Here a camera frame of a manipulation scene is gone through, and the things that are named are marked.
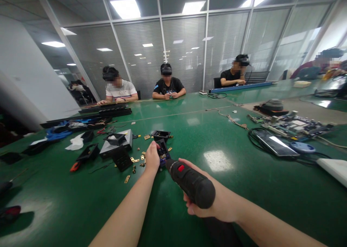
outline smartphone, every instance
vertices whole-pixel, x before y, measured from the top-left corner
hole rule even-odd
[[[278,157],[295,157],[300,155],[268,131],[254,131],[254,134]]]

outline red button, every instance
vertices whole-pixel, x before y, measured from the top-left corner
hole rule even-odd
[[[178,171],[180,171],[180,172],[182,172],[183,169],[184,169],[184,166],[183,166],[183,165],[180,165],[180,166],[178,167]]]

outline black t-shirt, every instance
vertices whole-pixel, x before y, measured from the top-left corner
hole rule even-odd
[[[226,70],[224,72],[222,72],[220,74],[220,78],[225,78],[227,81],[234,81],[234,80],[238,80],[241,77],[241,71],[236,72],[235,74],[231,74],[230,69]],[[232,84],[229,86],[223,86],[223,87],[231,87],[231,86],[235,86],[236,84]]]
[[[156,92],[159,94],[161,93],[164,95],[165,93],[174,93],[174,92],[179,93],[183,88],[184,86],[182,85],[181,81],[175,77],[172,77],[170,86],[166,86],[164,80],[160,79],[156,83],[153,92]]]

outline blue device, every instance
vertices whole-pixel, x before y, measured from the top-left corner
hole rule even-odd
[[[289,147],[301,154],[312,154],[316,152],[316,149],[313,146],[301,142],[291,142]]]

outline electric screwdriver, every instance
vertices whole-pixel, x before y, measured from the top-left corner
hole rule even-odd
[[[192,203],[201,209],[212,206],[216,190],[211,180],[186,164],[173,159],[166,160],[166,169]]]

